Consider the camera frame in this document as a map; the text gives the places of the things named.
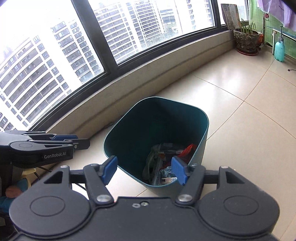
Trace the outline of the gloved left hand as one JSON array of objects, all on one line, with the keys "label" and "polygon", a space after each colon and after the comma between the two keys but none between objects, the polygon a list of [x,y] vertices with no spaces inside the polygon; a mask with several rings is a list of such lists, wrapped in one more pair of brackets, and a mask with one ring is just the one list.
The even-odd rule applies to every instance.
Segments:
[{"label": "gloved left hand", "polygon": [[0,210],[2,213],[8,213],[11,203],[29,188],[29,182],[26,178],[19,180],[16,184],[11,185],[1,196]]}]

